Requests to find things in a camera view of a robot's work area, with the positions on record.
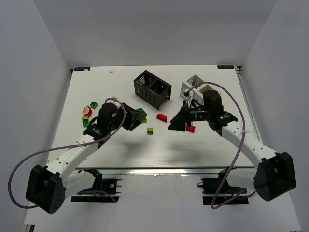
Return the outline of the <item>red lego with lime top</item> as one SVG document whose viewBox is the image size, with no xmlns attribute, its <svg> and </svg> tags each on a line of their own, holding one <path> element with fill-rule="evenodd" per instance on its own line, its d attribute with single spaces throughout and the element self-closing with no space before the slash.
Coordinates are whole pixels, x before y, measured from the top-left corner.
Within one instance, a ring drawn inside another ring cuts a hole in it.
<svg viewBox="0 0 309 232">
<path fill-rule="evenodd" d="M 186 123 L 186 124 L 185 124 L 185 129 L 186 129 L 186 131 L 188 131 L 188 132 L 194 133 L 194 132 L 195 132 L 196 127 L 195 127 L 195 126 L 193 126 L 193 125 L 188 126 L 188 124 Z"/>
</svg>

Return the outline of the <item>green and lime lego stack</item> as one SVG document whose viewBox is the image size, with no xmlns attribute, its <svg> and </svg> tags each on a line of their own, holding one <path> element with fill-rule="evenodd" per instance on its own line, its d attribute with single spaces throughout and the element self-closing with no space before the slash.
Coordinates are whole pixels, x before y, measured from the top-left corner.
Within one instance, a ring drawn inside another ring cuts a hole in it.
<svg viewBox="0 0 309 232">
<path fill-rule="evenodd" d="M 146 112 L 145 112 L 142 108 L 137 108 L 137 111 L 138 111 L 139 113 L 141 113 L 141 116 L 140 116 L 140 118 L 139 118 L 139 122 L 140 122 L 141 124 L 146 123 L 146 122 L 147 122 L 147 118 L 146 118 L 147 114 L 146 114 Z"/>
</svg>

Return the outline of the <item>red rounded lego brick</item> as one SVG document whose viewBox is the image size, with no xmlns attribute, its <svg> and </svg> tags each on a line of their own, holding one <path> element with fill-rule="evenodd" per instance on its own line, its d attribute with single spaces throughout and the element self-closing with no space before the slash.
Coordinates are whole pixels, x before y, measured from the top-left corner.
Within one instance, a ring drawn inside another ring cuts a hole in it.
<svg viewBox="0 0 309 232">
<path fill-rule="evenodd" d="M 156 118 L 163 121 L 163 122 L 167 122 L 167 120 L 168 120 L 167 116 L 164 115 L 164 114 L 157 114 Z"/>
</svg>

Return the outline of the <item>lime small lego brick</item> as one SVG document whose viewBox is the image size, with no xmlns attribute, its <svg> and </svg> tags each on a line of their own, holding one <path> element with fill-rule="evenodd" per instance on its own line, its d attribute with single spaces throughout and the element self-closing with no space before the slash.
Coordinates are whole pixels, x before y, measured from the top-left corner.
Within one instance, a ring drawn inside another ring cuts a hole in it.
<svg viewBox="0 0 309 232">
<path fill-rule="evenodd" d="M 147 134 L 148 135 L 153 135 L 154 134 L 154 129 L 153 128 L 147 128 Z"/>
</svg>

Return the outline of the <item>green square lego brick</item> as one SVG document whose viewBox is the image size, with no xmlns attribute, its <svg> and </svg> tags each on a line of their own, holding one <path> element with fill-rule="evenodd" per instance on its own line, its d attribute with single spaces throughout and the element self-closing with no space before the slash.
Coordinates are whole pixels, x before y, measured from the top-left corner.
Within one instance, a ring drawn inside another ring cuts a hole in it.
<svg viewBox="0 0 309 232">
<path fill-rule="evenodd" d="M 96 109 L 97 106 L 98 106 L 98 103 L 95 102 L 95 101 L 93 101 L 93 102 L 90 103 L 90 107 L 91 107 L 92 109 Z"/>
</svg>

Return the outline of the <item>green lime small lego stack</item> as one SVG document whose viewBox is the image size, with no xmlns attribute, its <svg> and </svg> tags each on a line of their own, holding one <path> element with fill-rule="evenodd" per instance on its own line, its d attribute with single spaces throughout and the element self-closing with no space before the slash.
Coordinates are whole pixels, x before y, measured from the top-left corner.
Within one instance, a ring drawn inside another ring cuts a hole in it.
<svg viewBox="0 0 309 232">
<path fill-rule="evenodd" d="M 82 117 L 82 125 L 83 127 L 87 127 L 89 125 L 89 117 L 88 116 L 83 116 Z"/>
</svg>

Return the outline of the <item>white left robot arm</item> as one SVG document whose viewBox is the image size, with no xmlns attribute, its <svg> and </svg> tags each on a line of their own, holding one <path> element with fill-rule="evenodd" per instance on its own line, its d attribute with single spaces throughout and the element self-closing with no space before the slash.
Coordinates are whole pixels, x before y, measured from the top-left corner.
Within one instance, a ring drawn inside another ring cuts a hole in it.
<svg viewBox="0 0 309 232">
<path fill-rule="evenodd" d="M 104 103 L 72 148 L 45 166 L 36 165 L 29 176 L 26 199 L 49 214 L 55 213 L 64 200 L 75 194 L 103 193 L 102 173 L 94 168 L 72 172 L 97 152 L 120 128 L 132 131 L 146 118 L 142 109 L 125 103 Z"/>
</svg>

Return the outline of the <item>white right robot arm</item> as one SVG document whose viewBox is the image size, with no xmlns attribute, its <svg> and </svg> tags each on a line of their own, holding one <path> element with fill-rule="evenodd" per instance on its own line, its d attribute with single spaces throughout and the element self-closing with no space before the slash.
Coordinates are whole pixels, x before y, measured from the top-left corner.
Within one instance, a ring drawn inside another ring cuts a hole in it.
<svg viewBox="0 0 309 232">
<path fill-rule="evenodd" d="M 224 110 L 218 91 L 207 90 L 200 104 L 189 90 L 178 114 L 171 120 L 168 130 L 185 131 L 192 122 L 206 121 L 222 138 L 237 147 L 253 164 L 253 170 L 238 170 L 234 164 L 219 172 L 217 193 L 231 187 L 252 189 L 263 200 L 271 201 L 296 188 L 293 158 L 287 152 L 279 153 L 267 147 L 244 129 L 244 123 Z"/>
</svg>

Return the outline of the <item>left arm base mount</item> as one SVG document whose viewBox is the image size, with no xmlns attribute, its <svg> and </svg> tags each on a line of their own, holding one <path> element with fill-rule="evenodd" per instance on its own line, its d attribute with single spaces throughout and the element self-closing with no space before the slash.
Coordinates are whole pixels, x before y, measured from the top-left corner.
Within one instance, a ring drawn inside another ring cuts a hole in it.
<svg viewBox="0 0 309 232">
<path fill-rule="evenodd" d="M 71 196 L 71 202 L 79 203 L 116 203 L 122 191 L 122 179 L 116 177 L 104 177 L 99 170 L 86 168 L 80 172 L 90 173 L 94 177 L 90 188 L 83 189 Z"/>
</svg>

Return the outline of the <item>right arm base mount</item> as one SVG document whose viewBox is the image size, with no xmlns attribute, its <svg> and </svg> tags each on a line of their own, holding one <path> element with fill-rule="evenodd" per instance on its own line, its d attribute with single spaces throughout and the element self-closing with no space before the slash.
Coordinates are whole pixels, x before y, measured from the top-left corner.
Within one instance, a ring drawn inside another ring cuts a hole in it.
<svg viewBox="0 0 309 232">
<path fill-rule="evenodd" d="M 216 178 L 202 178 L 200 182 L 197 183 L 197 187 L 202 190 L 202 200 L 204 205 L 211 205 L 216 190 L 218 189 L 226 172 L 227 169 L 220 171 Z M 227 205 L 247 205 L 249 204 L 249 200 L 247 196 L 247 190 L 239 187 L 232 187 L 228 184 L 227 181 L 225 181 L 214 205 L 217 206 L 229 200 L 241 191 L 243 191 L 243 193 L 233 201 L 228 202 Z"/>
</svg>

